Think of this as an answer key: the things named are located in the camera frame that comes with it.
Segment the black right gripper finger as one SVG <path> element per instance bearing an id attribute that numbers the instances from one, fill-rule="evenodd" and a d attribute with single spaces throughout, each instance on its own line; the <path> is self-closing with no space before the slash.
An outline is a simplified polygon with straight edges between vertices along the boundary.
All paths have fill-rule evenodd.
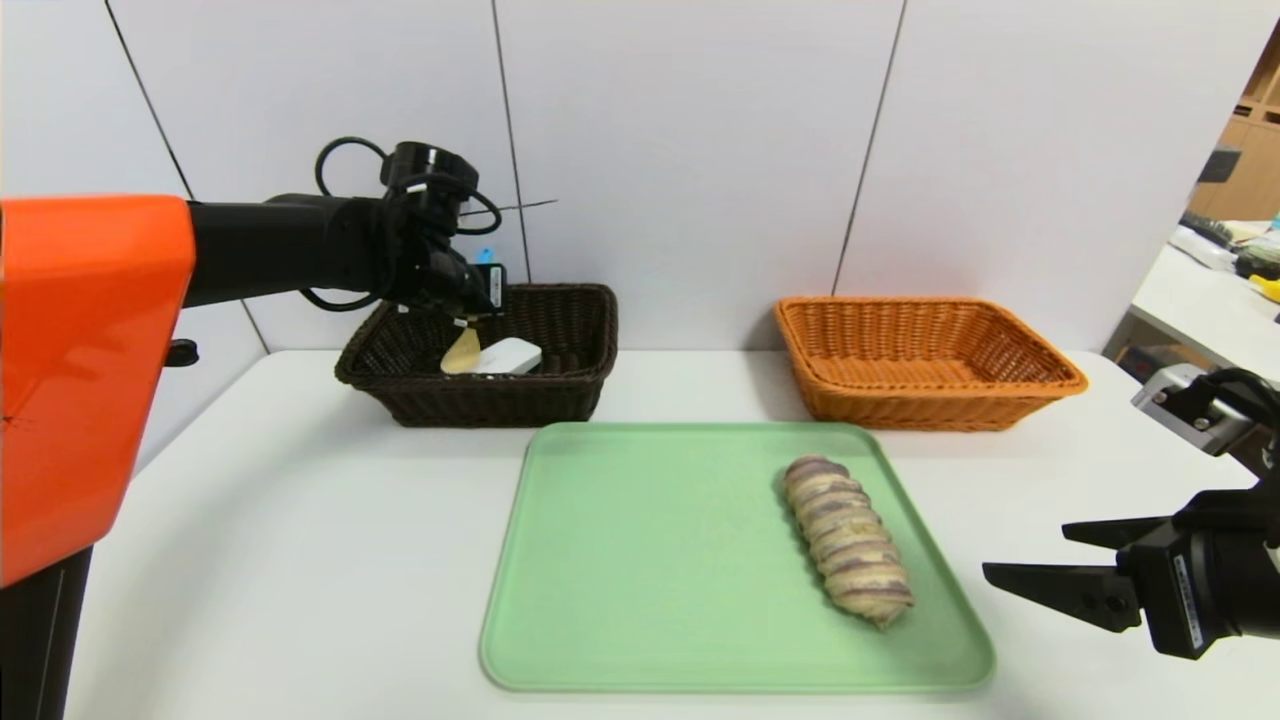
<path id="1" fill-rule="evenodd" d="M 1107 550 L 1121 550 L 1169 524 L 1170 516 L 1075 521 L 1062 525 L 1068 541 Z"/>
<path id="2" fill-rule="evenodd" d="M 1001 591 L 1107 632 L 1142 625 L 1135 585 L 1114 566 L 986 562 L 982 571 Z"/>

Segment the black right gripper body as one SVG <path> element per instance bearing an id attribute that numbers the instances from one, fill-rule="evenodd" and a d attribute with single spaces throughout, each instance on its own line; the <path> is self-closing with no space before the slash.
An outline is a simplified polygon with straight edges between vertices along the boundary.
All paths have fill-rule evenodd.
<path id="1" fill-rule="evenodd" d="M 1117 552 L 1153 647 L 1201 659 L 1220 639 L 1279 634 L 1277 492 L 1211 489 Z"/>

